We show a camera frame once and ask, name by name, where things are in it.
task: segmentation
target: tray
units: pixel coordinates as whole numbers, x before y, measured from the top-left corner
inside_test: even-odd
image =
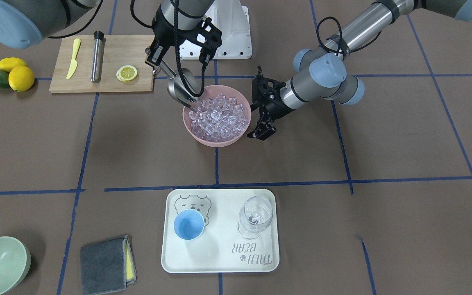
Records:
[[[81,39],[77,52],[77,69],[72,78],[67,80],[67,72],[72,57],[74,39]],[[90,82],[92,58],[94,54],[94,36],[76,35],[62,39],[58,60],[50,83],[51,93],[69,92],[140,92],[152,91],[154,77],[152,67],[145,63],[147,48],[153,35],[105,35],[103,50],[103,68],[101,81]],[[129,82],[120,82],[116,71],[122,66],[132,65],[138,71],[138,77]]]
[[[241,206],[252,196],[273,206],[270,226],[256,239],[238,232]],[[174,232],[174,218],[185,209],[200,209],[204,232],[185,241]],[[276,199],[268,189],[176,189],[167,196],[161,266],[170,273],[268,272],[279,264]]]

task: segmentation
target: ice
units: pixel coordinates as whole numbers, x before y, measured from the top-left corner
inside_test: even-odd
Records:
[[[191,130],[195,136],[210,142],[228,141],[245,131],[247,118],[243,104],[223,93],[213,99],[203,99],[196,112],[189,112]]]

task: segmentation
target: yellow knife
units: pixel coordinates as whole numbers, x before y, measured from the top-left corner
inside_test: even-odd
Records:
[[[76,38],[74,39],[74,44],[73,44],[73,56],[72,59],[70,60],[70,67],[69,67],[69,72],[67,73],[67,80],[72,77],[72,75],[75,72],[75,69],[77,68],[77,61],[75,60],[75,57],[77,56],[77,51],[79,51],[79,46],[81,45],[81,39]]]

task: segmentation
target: cutting board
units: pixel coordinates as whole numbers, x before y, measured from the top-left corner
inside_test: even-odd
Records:
[[[81,39],[77,53],[77,69],[67,80],[72,57],[74,39]],[[90,82],[94,55],[94,36],[71,36],[62,39],[58,60],[50,83],[51,93],[69,92],[140,92],[152,91],[154,77],[152,67],[145,63],[145,49],[152,43],[154,35],[105,35],[101,81]],[[116,71],[125,65],[135,66],[138,77],[129,82],[120,82]]]

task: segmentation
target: yellow lemon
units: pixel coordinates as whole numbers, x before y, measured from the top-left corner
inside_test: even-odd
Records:
[[[27,63],[22,60],[21,58],[17,57],[7,57],[0,60],[0,70],[10,73],[12,69],[17,66],[25,66],[28,67]]]
[[[122,82],[134,80],[137,76],[137,69],[134,66],[123,66],[116,72],[116,78]]]
[[[31,69],[25,66],[17,66],[8,74],[8,84],[13,90],[22,92],[32,87],[34,78],[34,72]]]

